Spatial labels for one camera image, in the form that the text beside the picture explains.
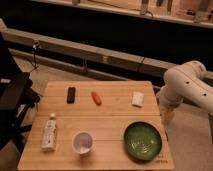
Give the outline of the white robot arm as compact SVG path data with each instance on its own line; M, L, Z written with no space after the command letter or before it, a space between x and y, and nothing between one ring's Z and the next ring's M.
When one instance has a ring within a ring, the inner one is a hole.
M188 99L213 117L213 86L203 81L205 66L199 61L189 61L168 69L163 76L165 85L157 93L162 123L168 125L174 109Z

